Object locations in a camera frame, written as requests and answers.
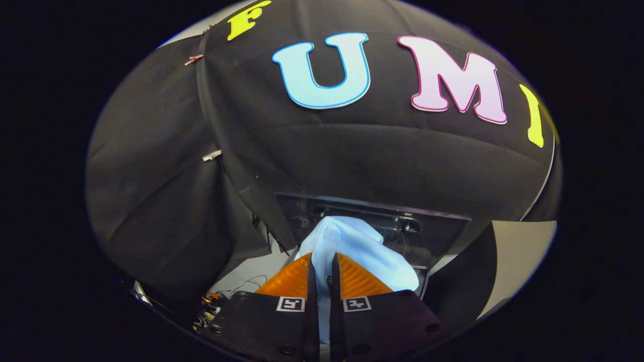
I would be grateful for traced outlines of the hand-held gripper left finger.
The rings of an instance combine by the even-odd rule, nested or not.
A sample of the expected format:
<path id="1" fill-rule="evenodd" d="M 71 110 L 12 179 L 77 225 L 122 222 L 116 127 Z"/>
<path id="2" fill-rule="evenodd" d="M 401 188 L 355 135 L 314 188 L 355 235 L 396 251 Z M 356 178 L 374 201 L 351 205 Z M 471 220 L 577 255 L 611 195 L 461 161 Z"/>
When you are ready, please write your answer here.
<path id="1" fill-rule="evenodd" d="M 288 264 L 257 291 L 208 293 L 195 333 L 244 361 L 318 361 L 319 322 L 311 254 Z"/>

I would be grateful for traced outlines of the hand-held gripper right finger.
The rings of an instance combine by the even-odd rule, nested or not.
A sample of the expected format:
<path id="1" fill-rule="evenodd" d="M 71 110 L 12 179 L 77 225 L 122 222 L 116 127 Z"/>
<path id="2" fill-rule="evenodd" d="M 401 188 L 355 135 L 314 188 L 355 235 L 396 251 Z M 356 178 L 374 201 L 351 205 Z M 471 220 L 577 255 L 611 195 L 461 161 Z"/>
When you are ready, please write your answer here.
<path id="1" fill-rule="evenodd" d="M 448 328 L 416 293 L 393 291 L 342 253 L 331 287 L 333 361 L 411 361 L 448 341 Z"/>

